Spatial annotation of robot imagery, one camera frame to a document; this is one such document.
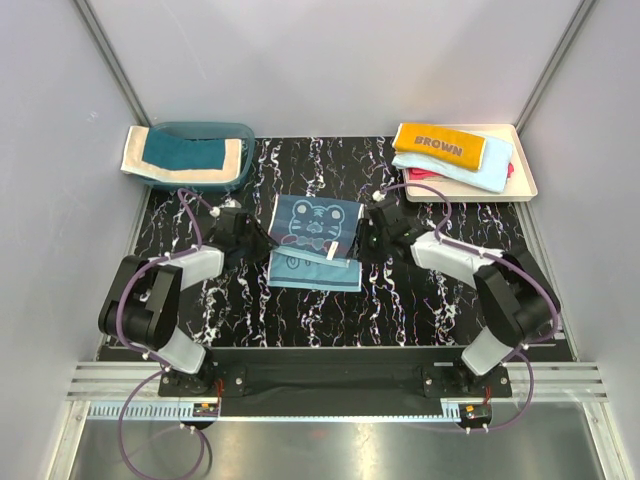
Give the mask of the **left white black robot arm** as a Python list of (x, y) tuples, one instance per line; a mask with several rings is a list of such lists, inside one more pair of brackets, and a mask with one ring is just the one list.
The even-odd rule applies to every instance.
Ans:
[(183, 252), (125, 257), (98, 315), (98, 328), (126, 348), (158, 362), (163, 379), (196, 396), (216, 393), (212, 353), (178, 326), (181, 293), (241, 263), (259, 263), (276, 248), (254, 215), (224, 208), (206, 236)]

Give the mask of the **blue beige patterned towel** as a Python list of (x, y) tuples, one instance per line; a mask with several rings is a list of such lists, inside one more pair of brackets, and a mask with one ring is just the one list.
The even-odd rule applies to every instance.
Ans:
[[(360, 203), (321, 197), (279, 195), (269, 235), (272, 251), (270, 287), (354, 293), (361, 289), (362, 265), (347, 259), (364, 213)], [(339, 243), (333, 261), (326, 259), (332, 241)]]

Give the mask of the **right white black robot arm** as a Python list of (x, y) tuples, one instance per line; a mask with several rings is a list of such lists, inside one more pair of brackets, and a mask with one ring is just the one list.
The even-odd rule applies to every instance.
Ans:
[(366, 210), (349, 255), (437, 271), (475, 289), (485, 326), (445, 369), (444, 387), (451, 393), (482, 394), (498, 367), (558, 330), (559, 299), (527, 249), (483, 249), (454, 240), (440, 227), (430, 231), (404, 215), (391, 199)]

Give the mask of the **yellow bear towel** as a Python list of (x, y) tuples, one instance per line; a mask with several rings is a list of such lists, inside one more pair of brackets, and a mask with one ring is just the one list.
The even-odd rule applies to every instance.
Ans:
[(482, 164), (486, 142), (482, 136), (439, 125), (402, 123), (392, 145), (399, 153), (427, 155), (469, 171), (477, 171)]

